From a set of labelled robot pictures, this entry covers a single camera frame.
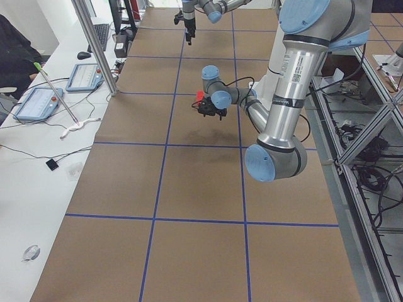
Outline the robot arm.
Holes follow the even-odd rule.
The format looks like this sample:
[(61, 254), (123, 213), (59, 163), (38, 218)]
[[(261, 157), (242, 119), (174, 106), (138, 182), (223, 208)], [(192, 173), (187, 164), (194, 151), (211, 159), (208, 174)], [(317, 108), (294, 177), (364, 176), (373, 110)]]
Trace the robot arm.
[(220, 21), (224, 14), (248, 3), (250, 3), (248, 0), (182, 1), (182, 8), (179, 10), (179, 13), (174, 16), (174, 24), (177, 25), (180, 21), (184, 22), (185, 39), (188, 45), (191, 45), (191, 40), (196, 37), (195, 10), (197, 6), (203, 11), (210, 22), (214, 24)]
[(238, 105), (259, 133), (245, 153), (247, 171), (255, 180), (271, 182), (304, 170), (307, 153), (294, 131), (309, 84), (328, 52), (367, 42), (372, 5), (371, 1), (285, 1), (279, 15), (285, 53), (269, 108), (252, 89), (226, 86), (216, 66), (203, 68), (203, 91), (213, 106)]

